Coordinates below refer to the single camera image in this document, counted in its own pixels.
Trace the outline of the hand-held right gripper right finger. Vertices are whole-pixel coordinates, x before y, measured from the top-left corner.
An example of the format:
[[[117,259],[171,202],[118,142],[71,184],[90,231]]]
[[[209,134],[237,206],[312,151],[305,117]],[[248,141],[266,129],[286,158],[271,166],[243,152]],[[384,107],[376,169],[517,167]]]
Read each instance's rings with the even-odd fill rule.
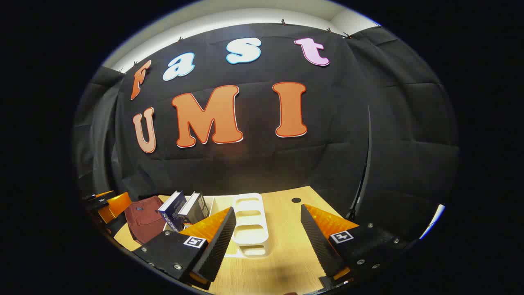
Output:
[[[308,204],[301,206],[300,221],[325,272],[325,286],[367,281],[410,246],[380,227],[358,225]]]

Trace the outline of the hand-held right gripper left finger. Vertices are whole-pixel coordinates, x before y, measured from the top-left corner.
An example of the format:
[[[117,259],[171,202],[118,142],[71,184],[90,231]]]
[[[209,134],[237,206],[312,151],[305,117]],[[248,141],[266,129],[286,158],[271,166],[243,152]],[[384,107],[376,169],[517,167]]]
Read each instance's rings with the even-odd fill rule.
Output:
[[[236,226],[228,207],[181,232],[165,230],[133,251],[144,263],[183,284],[210,287]]]

